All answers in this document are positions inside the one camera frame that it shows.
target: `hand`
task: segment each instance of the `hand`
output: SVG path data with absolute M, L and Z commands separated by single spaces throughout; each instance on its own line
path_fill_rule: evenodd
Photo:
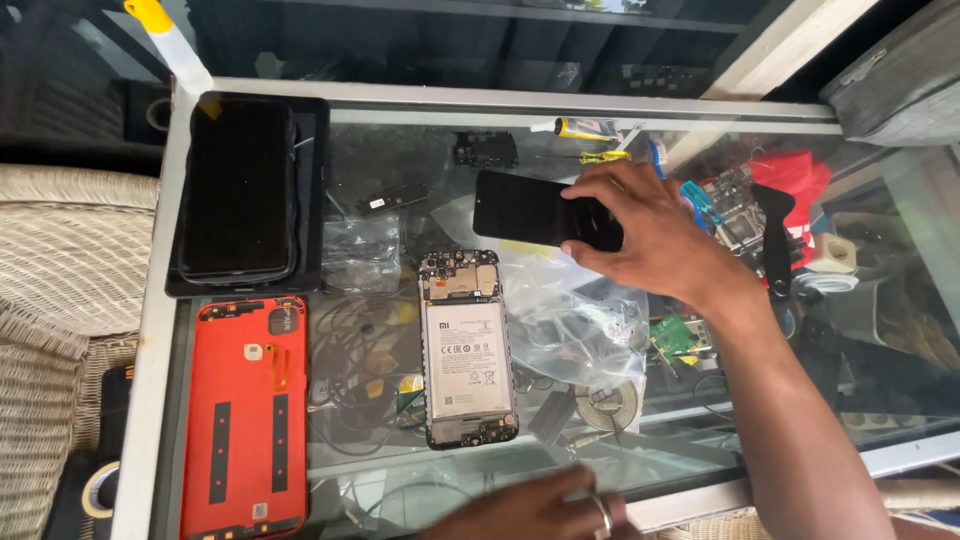
M 593 499 L 565 502 L 576 491 L 592 491 L 593 472 L 577 465 L 561 473 L 506 487 L 474 499 L 425 530 L 421 540 L 503 540 L 507 538 L 584 540 L 604 527 Z M 627 506 L 616 495 L 603 495 L 613 517 L 614 538 L 630 531 Z
M 567 240 L 562 249 L 584 268 L 622 285 L 672 296 L 707 314 L 728 298 L 762 294 L 756 274 L 697 227 L 680 205 L 680 186 L 661 181 L 649 163 L 600 163 L 562 192 L 595 197 L 623 226 L 617 253 Z

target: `wicker chair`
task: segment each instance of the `wicker chair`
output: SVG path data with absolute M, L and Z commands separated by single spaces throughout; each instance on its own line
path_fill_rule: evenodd
M 96 448 L 100 378 L 136 353 L 157 190 L 0 164 L 0 537 L 38 538 L 67 455 Z

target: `glue tube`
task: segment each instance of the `glue tube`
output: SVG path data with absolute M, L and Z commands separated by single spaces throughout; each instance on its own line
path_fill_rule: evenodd
M 140 21 L 167 67 L 186 91 L 202 94 L 213 89 L 210 72 L 157 0 L 126 0 L 123 7 Z
M 562 116 L 554 122 L 530 126 L 531 132 L 553 132 L 554 135 L 593 140 L 622 140 L 616 122 L 609 118 L 571 118 Z

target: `phone screen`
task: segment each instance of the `phone screen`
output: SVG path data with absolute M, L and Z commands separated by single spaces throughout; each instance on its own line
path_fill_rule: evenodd
M 481 171 L 473 231 L 481 236 L 559 246 L 581 240 L 600 251 L 620 251 L 623 228 L 592 197 L 566 200 L 566 184 Z
M 220 102 L 194 109 L 180 270 L 184 276 L 282 271 L 292 249 L 293 176 L 288 109 Z

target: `disassembled smartphone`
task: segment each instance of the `disassembled smartphone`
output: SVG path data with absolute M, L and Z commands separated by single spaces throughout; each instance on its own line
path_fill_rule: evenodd
M 418 283 L 427 445 L 512 440 L 519 420 L 496 253 L 430 253 Z

